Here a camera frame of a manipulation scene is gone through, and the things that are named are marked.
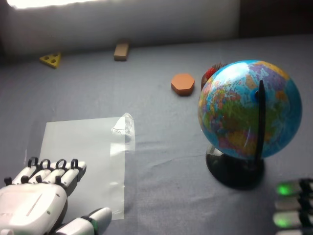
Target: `gray tablecloth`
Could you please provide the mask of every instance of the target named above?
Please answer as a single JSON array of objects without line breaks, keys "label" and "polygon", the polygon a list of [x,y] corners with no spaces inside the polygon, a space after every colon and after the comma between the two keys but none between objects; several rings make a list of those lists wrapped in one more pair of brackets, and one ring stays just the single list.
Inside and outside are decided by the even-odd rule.
[{"label": "gray tablecloth", "polygon": [[[125,219],[113,221],[105,234],[273,235],[275,184],[312,173],[312,42],[307,35],[132,48],[127,62],[113,61],[113,51],[65,55],[56,70],[38,60],[2,66],[0,178],[23,168],[26,149],[39,156],[46,122],[128,112],[136,147],[125,156]],[[243,59],[286,70],[303,102],[297,135],[266,159],[262,182],[248,191],[227,188],[208,171],[208,141],[197,118],[204,72],[219,61]],[[196,86],[190,97],[179,97],[170,83],[185,72]]]}]

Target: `black globe base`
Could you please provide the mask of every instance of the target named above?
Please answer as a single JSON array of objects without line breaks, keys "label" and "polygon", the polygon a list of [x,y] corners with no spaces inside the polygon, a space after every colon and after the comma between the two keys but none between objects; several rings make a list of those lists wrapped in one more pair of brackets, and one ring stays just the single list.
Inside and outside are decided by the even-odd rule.
[{"label": "black globe base", "polygon": [[230,157],[209,145],[206,165],[212,175],[224,185],[237,189],[252,189],[264,174],[264,161],[245,161]]}]

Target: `wooden block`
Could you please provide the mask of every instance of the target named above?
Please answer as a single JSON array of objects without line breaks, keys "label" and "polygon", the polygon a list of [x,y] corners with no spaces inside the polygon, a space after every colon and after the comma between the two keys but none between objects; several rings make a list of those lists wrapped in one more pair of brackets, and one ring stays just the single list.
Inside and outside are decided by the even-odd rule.
[{"label": "wooden block", "polygon": [[126,61],[129,50],[128,43],[119,43],[116,45],[114,52],[114,60],[115,61]]},{"label": "wooden block", "polygon": [[53,67],[54,69],[56,69],[59,66],[60,59],[61,59],[61,53],[59,52],[50,54],[50,55],[45,55],[39,58],[41,62],[43,62],[44,64],[50,67]]},{"label": "wooden block", "polygon": [[181,73],[174,76],[172,89],[179,95],[190,95],[194,89],[195,80],[188,73]]}]

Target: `brown rectangular block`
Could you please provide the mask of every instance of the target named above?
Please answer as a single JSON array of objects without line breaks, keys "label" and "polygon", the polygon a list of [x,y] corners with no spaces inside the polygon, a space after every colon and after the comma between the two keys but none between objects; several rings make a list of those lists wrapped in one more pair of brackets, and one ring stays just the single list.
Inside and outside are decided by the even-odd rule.
[{"label": "brown rectangular block", "polygon": [[114,52],[114,60],[115,61],[126,61],[129,50],[128,43],[119,43],[116,45]]}]

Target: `globe stand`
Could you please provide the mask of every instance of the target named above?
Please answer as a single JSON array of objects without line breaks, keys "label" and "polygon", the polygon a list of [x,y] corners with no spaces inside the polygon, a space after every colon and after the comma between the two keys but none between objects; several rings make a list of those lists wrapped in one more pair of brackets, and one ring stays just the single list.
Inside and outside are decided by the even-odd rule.
[{"label": "globe stand", "polygon": [[206,151],[206,165],[212,175],[221,183],[232,188],[253,188],[260,182],[264,173],[262,150],[265,135],[266,100],[262,80],[260,80],[259,90],[255,96],[259,102],[259,127],[254,159],[241,160],[231,157],[216,149],[212,144]]}]

